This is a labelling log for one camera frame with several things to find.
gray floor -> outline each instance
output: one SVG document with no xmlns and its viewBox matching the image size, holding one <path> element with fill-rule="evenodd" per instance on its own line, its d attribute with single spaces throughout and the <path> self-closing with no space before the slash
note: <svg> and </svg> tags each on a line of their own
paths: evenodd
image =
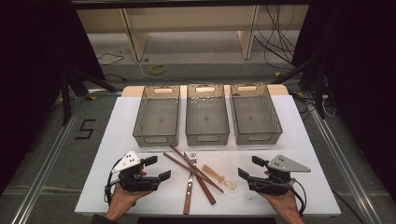
<svg viewBox="0 0 396 224">
<path fill-rule="evenodd" d="M 288 32 L 289 38 L 296 41 L 298 32 Z M 257 41 L 254 42 L 250 60 L 243 60 L 235 32 L 209 33 L 164 33 L 152 34 L 141 64 L 133 62 L 128 41 L 122 35 L 90 35 L 97 56 L 112 53 L 124 56 L 124 59 L 112 65 L 103 65 L 105 74 L 116 74 L 118 77 L 107 76 L 107 81 L 119 88 L 129 85 L 148 84 L 187 84 L 189 82 L 235 82 L 272 81 L 275 73 L 285 74 L 287 70 L 275 69 L 265 63 L 263 50 Z M 100 63 L 112 63 L 117 57 L 102 58 Z M 269 62 L 278 66 L 283 64 L 275 55 L 269 55 Z M 154 76 L 149 73 L 153 64 L 164 64 L 163 75 Z M 297 91 L 298 77 L 285 83 L 290 91 Z M 86 83 L 89 89 L 99 87 Z M 50 173 L 44 188 L 41 190 L 33 210 L 27 218 L 27 223 L 89 223 L 90 217 L 74 213 L 79 194 L 96 155 L 112 108 L 117 100 L 117 94 L 106 91 L 91 93 L 93 98 L 78 98 L 72 101 L 75 108 L 79 105 L 73 124 L 67 138 L 50 167 Z M 305 105 L 296 101 L 300 111 Z M 309 109 L 302 113 L 305 128 L 318 155 L 330 186 L 363 218 L 357 200 L 353 196 L 346 180 L 332 156 L 329 147 L 314 119 L 314 113 Z M 79 131 L 84 119 L 94 119 L 85 127 L 92 128 L 90 139 L 77 140 L 76 137 L 87 136 Z M 380 184 L 366 159 L 359 153 L 359 147 L 353 139 L 342 116 L 326 117 L 332 133 L 347 161 L 352 167 L 380 216 L 382 223 L 396 223 L 396 206 L 384 187 Z M 34 184 L 37 174 L 53 148 L 53 144 L 62 131 L 62 102 L 57 101 L 49 113 L 47 122 L 34 142 L 34 150 L 26 155 L 19 170 L 14 175 L 7 190 L 0 198 L 0 223 L 11 223 L 17 209 L 25 197 L 29 187 Z M 342 210 L 338 217 L 304 217 L 305 223 L 359 223 L 346 204 L 336 198 Z M 137 217 L 126 217 L 121 223 L 136 223 Z"/>
</svg>

hand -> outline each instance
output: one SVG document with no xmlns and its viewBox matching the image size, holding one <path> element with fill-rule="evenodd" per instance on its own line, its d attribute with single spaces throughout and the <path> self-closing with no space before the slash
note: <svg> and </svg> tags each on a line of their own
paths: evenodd
<svg viewBox="0 0 396 224">
<path fill-rule="evenodd" d="M 146 175 L 147 173 L 141 170 L 140 174 Z M 131 192 L 124 190 L 120 183 L 116 184 L 113 197 L 105 217 L 114 222 L 118 222 L 120 218 L 122 218 L 125 213 L 128 212 L 128 210 L 136 203 L 137 200 L 143 198 L 151 192 L 152 191 Z"/>
<path fill-rule="evenodd" d="M 298 212 L 296 198 L 290 190 L 285 195 L 279 196 L 258 193 L 268 200 L 268 203 L 273 206 L 286 223 L 304 223 Z"/>
</svg>

sleeve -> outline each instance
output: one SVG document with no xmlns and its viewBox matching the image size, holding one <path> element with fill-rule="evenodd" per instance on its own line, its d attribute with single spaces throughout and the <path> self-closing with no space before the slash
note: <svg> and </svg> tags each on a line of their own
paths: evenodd
<svg viewBox="0 0 396 224">
<path fill-rule="evenodd" d="M 113 222 L 105 217 L 94 214 L 91 224 L 117 224 L 117 222 Z"/>
</svg>

white table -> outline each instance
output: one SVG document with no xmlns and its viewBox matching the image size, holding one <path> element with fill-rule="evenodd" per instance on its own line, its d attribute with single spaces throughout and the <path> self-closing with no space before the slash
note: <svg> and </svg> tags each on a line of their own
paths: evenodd
<svg viewBox="0 0 396 224">
<path fill-rule="evenodd" d="M 258 156 L 270 161 L 276 155 L 282 154 L 294 161 L 311 168 L 311 173 L 291 173 L 303 186 L 307 194 L 306 216 L 337 216 L 341 211 L 332 195 L 332 191 L 320 167 L 318 158 L 310 143 L 300 115 L 291 96 L 273 95 L 273 102 L 281 122 L 283 133 L 274 146 L 237 146 L 233 132 L 233 120 L 230 101 L 227 97 L 227 109 L 230 123 L 230 137 L 226 147 L 188 147 L 185 135 L 186 98 L 182 93 L 179 144 L 182 152 L 196 152 L 198 167 L 204 164 L 211 167 L 220 175 L 236 183 L 234 191 L 223 186 L 224 193 L 208 185 L 216 203 L 211 205 L 196 179 L 194 180 L 191 198 L 192 216 L 239 216 L 239 217 L 273 217 L 276 212 L 272 206 L 259 194 L 248 190 L 248 183 L 238 176 L 237 167 L 252 176 L 265 177 L 264 169 L 251 161 L 252 156 Z M 148 176 L 171 170 L 171 178 L 162 182 L 157 191 L 140 199 L 137 205 L 128 213 L 141 217 L 147 216 L 183 216 L 183 206 L 187 180 L 190 173 L 179 165 L 167 159 L 163 153 L 184 162 L 171 148 L 142 147 L 140 148 L 133 137 L 134 122 L 136 120 L 140 97 L 120 97 L 113 109 L 106 132 L 99 146 L 84 189 L 78 200 L 76 213 L 83 215 L 103 214 L 107 211 L 104 202 L 104 186 L 113 164 L 126 152 L 134 150 L 140 159 L 158 156 L 158 162 L 145 168 Z M 298 185 L 296 191 L 304 197 Z"/>
</svg>

gray translucent bin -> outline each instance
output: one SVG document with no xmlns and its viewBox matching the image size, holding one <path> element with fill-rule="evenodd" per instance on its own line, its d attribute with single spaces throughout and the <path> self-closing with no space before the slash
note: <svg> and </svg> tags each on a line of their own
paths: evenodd
<svg viewBox="0 0 396 224">
<path fill-rule="evenodd" d="M 274 145 L 283 131 L 267 85 L 232 85 L 231 95 L 236 144 Z"/>
<path fill-rule="evenodd" d="M 179 110 L 179 86 L 145 87 L 134 125 L 137 144 L 140 147 L 177 146 Z"/>
<path fill-rule="evenodd" d="M 220 84 L 187 88 L 186 136 L 189 146 L 225 146 L 230 126 L 224 87 Z"/>
</svg>

